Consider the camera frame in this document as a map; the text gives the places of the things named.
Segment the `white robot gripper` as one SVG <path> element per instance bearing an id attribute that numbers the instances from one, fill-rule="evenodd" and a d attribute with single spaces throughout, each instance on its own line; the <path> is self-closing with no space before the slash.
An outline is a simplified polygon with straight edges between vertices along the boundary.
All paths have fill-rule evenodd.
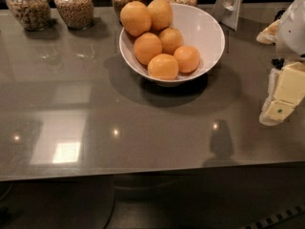
<path id="1" fill-rule="evenodd" d="M 305 0 L 294 0 L 280 20 L 275 20 L 261 31 L 256 40 L 273 44 L 284 58 L 305 60 Z M 305 63 L 288 62 L 269 74 L 268 97 L 259 121 L 266 126 L 282 123 L 305 97 Z"/>

